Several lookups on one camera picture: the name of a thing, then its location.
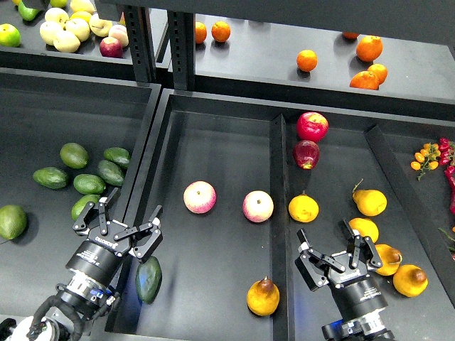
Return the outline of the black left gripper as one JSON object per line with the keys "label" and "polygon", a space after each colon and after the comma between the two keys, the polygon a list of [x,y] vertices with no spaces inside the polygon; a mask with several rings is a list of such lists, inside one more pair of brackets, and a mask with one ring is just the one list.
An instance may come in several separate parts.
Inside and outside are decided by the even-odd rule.
{"label": "black left gripper", "polygon": [[[116,220],[109,221],[108,209],[119,196],[114,188],[107,197],[98,202],[88,202],[73,224],[73,231],[88,238],[72,255],[66,269],[80,272],[108,286],[127,254],[140,263],[146,263],[163,240],[160,230],[160,215],[163,207],[158,205],[147,222],[138,227],[127,227]],[[100,228],[98,232],[90,230]]]}

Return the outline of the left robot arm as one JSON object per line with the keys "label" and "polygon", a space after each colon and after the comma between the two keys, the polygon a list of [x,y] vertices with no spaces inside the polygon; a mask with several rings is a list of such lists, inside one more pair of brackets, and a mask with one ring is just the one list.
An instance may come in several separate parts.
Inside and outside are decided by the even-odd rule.
{"label": "left robot arm", "polygon": [[66,264],[71,280],[57,285],[56,293],[32,316],[21,322],[14,318],[1,321],[2,340],[80,340],[90,321],[107,315],[118,303],[120,293],[112,281],[124,260],[133,256],[145,263],[163,236],[161,206],[139,226],[109,218],[109,206],[117,196],[113,190],[109,196],[85,204],[73,225],[73,231],[85,239]]}

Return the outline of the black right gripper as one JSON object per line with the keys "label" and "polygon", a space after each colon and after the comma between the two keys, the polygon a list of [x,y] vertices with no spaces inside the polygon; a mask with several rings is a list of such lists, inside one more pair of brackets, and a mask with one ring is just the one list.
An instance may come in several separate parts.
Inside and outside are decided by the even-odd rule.
{"label": "black right gripper", "polygon": [[375,279],[368,274],[368,270],[382,267],[383,262],[370,236],[361,236],[346,220],[343,223],[348,252],[322,254],[311,246],[301,228],[296,233],[300,245],[295,264],[311,291],[329,285],[342,319],[356,320],[388,306]]}

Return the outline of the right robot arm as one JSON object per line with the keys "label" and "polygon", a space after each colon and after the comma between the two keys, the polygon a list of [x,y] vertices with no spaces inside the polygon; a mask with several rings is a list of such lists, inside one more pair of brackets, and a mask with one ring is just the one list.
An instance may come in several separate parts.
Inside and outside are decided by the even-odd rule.
{"label": "right robot arm", "polygon": [[347,239],[345,250],[335,254],[317,251],[300,229],[296,267],[311,291],[328,286],[341,319],[321,327],[325,340],[394,340],[380,313],[387,301],[376,280],[370,275],[383,262],[370,236],[343,221]]}

